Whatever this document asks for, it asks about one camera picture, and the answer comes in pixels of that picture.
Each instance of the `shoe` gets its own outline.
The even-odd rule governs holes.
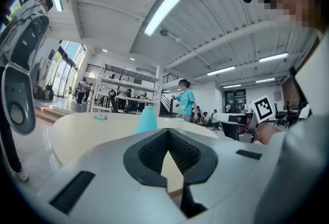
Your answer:
[[[26,174],[26,172],[21,169],[21,171],[19,171],[18,173],[16,173],[18,175],[18,177],[22,180],[22,181],[27,181],[29,179],[29,175]]]

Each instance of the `round table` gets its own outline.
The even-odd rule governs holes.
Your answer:
[[[79,113],[63,116],[51,128],[49,137],[54,152],[62,165],[76,160],[86,151],[104,142],[124,138],[136,133],[141,116],[130,114],[103,113],[107,120],[97,120],[95,113]],[[218,137],[213,131],[188,122],[157,117],[158,128],[180,128],[207,137],[230,141]],[[183,176],[169,152],[164,158],[161,175],[168,180],[168,193],[180,191]]]

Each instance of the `teal shirt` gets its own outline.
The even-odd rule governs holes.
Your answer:
[[[178,113],[181,115],[191,115],[193,102],[195,102],[193,92],[191,90],[187,90],[175,98],[179,102]]]

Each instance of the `ceiling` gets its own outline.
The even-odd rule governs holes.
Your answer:
[[[311,49],[312,29],[283,24],[277,11],[253,0],[181,0],[150,37],[144,30],[163,0],[61,0],[63,12],[49,12],[48,36],[88,44],[164,63],[166,72],[197,83],[220,86],[277,78],[278,84]],[[167,32],[162,36],[160,30]],[[259,63],[259,58],[289,52],[285,60]],[[212,70],[234,71],[209,77]]]

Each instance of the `speaker grille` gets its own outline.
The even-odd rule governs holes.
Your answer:
[[[17,104],[12,104],[10,106],[10,119],[16,124],[22,124],[24,121],[24,116],[22,109]]]

